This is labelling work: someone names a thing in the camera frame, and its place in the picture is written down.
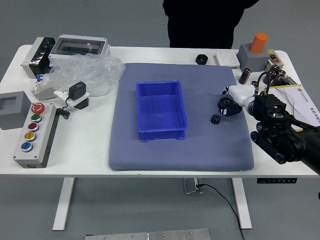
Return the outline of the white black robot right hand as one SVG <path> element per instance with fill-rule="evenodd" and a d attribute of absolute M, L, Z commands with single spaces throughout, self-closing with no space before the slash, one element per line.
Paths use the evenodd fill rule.
<path fill-rule="evenodd" d="M 254 100 L 255 86 L 249 85 L 230 85 L 222 92 L 223 97 L 218 102 L 218 109 L 226 117 L 240 113 L 243 108 L 251 115 Z"/>

